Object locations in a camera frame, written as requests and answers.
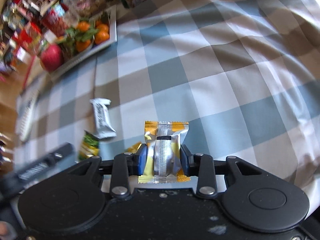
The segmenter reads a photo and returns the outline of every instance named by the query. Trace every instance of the circular pad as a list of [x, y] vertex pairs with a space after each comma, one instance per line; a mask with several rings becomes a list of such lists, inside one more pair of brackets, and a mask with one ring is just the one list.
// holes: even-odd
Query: circular pad
[[301, 189], [271, 174], [240, 177], [225, 191], [222, 204], [238, 224], [270, 233], [295, 227], [309, 209]]
[[24, 223], [47, 233], [82, 231], [105, 207], [101, 190], [81, 176], [58, 174], [27, 189], [18, 208]]
[[262, 209], [277, 209], [282, 207], [287, 198], [280, 190], [274, 188], [260, 188], [249, 194], [253, 205]]

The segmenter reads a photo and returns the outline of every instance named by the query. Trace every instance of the black device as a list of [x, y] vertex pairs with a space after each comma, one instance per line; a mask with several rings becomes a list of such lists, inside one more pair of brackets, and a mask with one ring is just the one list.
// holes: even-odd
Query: black device
[[[181, 146], [184, 174], [198, 176], [193, 189], [134, 189], [146, 145], [114, 160], [82, 161], [27, 189], [18, 208], [27, 227], [20, 239], [243, 239], [311, 237], [300, 223], [309, 209], [298, 187], [238, 158], [213, 161]], [[110, 193], [100, 188], [111, 174]], [[217, 192], [216, 175], [227, 190]]]
[[12, 201], [35, 179], [39, 179], [55, 165], [74, 153], [72, 144], [66, 143], [20, 170], [9, 172], [0, 179], [0, 221], [10, 223], [17, 232], [24, 230]]

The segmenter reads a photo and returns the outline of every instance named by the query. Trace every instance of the yellow snack wrapper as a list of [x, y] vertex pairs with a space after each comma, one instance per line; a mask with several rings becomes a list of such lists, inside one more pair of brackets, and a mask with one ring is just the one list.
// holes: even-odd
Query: yellow snack wrapper
[[99, 141], [89, 132], [85, 131], [85, 135], [81, 142], [78, 158], [80, 161], [88, 159], [99, 154]]
[[137, 153], [139, 150], [140, 146], [142, 145], [142, 142], [137, 142], [136, 144], [130, 146], [128, 149], [125, 150], [125, 152], [128, 153]]
[[145, 122], [147, 163], [139, 183], [189, 181], [180, 163], [180, 146], [189, 130], [188, 122]]

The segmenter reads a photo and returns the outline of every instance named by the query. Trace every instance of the white snack bar wrapper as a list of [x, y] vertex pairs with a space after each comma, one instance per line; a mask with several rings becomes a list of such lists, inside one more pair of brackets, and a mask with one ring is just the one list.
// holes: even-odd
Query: white snack bar wrapper
[[96, 122], [97, 132], [93, 134], [97, 139], [115, 137], [116, 131], [111, 127], [109, 111], [107, 106], [111, 100], [105, 98], [91, 99], [90, 103], [93, 106], [94, 119]]

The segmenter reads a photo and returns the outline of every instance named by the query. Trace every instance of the red apple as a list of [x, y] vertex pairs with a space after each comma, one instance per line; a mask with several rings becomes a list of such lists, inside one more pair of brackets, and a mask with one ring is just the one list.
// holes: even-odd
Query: red apple
[[57, 44], [50, 44], [49, 47], [41, 53], [40, 59], [46, 71], [52, 72], [64, 63], [63, 53]]

